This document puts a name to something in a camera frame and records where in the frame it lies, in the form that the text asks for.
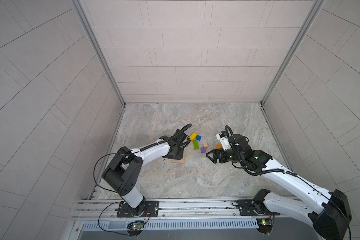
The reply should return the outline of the green wood block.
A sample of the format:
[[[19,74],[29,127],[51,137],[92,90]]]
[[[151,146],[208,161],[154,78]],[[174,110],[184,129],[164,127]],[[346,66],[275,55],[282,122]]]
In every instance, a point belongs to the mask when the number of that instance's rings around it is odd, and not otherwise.
[[[199,149],[200,149],[200,147],[199,147],[199,141],[194,140],[194,141],[193,141],[193,145],[194,145],[194,149],[195,149],[195,150],[199,150]]]

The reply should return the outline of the natural wood block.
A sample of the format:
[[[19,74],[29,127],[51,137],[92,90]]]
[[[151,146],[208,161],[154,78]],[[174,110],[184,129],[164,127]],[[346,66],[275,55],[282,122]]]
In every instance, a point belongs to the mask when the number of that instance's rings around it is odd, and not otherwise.
[[[176,164],[184,164],[184,162],[185,162],[185,157],[186,157],[186,154],[185,153],[183,153],[183,156],[182,156],[182,158],[180,159],[180,160],[171,160],[171,162],[172,163],[176,163]]]

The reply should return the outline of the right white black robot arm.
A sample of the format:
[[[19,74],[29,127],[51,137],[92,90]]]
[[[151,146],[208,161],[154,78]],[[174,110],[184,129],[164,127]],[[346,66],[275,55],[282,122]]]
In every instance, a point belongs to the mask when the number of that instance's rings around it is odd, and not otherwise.
[[[292,200],[261,189],[252,200],[257,215],[269,212],[288,216],[309,225],[325,240],[352,237],[352,213],[345,193],[317,186],[264,151],[253,150],[249,139],[233,133],[230,126],[216,137],[222,147],[206,154],[214,164],[230,162],[253,177],[263,176],[277,183],[297,197],[297,200]]]

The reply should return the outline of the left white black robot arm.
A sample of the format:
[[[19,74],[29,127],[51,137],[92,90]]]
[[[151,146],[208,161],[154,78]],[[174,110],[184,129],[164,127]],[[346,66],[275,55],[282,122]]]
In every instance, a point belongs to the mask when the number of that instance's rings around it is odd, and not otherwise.
[[[162,136],[156,142],[142,148],[121,147],[104,169],[102,179],[123,200],[127,214],[139,217],[145,213],[146,198],[137,189],[136,182],[143,166],[158,158],[180,161],[184,148],[190,143],[185,133],[192,125],[176,130],[173,136]]]

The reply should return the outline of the yellow wood block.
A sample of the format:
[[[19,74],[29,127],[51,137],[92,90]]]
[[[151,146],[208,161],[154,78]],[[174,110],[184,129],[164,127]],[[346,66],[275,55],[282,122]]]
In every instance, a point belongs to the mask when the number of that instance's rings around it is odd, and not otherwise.
[[[192,135],[190,136],[190,140],[193,142],[197,136],[198,136],[198,134],[192,133]]]

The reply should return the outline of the right circuit board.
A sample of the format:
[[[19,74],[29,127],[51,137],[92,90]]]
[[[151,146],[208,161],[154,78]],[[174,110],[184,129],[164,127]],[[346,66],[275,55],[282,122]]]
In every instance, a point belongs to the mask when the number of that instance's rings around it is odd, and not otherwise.
[[[262,234],[269,234],[273,229],[273,221],[271,219],[256,219],[259,228],[257,229]]]

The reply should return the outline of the left green circuit board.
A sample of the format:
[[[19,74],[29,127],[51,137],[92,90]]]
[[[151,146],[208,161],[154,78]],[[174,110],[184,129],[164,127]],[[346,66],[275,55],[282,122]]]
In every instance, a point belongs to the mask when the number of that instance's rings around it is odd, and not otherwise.
[[[128,223],[126,229],[128,232],[130,231],[142,231],[144,228],[144,221],[134,221]]]

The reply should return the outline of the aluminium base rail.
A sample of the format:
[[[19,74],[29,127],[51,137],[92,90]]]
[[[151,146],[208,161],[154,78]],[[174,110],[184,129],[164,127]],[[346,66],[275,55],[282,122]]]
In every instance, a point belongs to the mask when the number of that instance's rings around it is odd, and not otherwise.
[[[313,210],[294,197],[272,194],[265,203],[264,213],[258,214],[251,197],[204,199],[151,199],[143,212],[133,215],[121,200],[79,201],[74,220],[172,220],[172,219],[228,219],[267,218],[281,215],[309,221]]]

